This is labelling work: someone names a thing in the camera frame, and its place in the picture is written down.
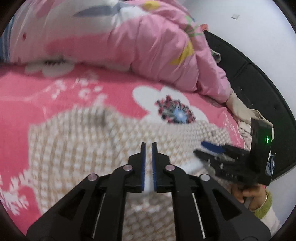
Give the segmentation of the right hand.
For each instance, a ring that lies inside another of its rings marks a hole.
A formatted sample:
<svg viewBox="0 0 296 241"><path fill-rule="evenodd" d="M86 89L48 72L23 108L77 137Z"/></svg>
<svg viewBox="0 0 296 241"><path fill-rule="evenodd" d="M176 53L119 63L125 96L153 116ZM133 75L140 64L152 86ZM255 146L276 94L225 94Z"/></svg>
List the right hand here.
<svg viewBox="0 0 296 241"><path fill-rule="evenodd" d="M251 198L248 209L255 211L261 208L267 201L266 186L257 184L247 189L243 189L238 184L232 184L232 195L240 202L244 203L244 198Z"/></svg>

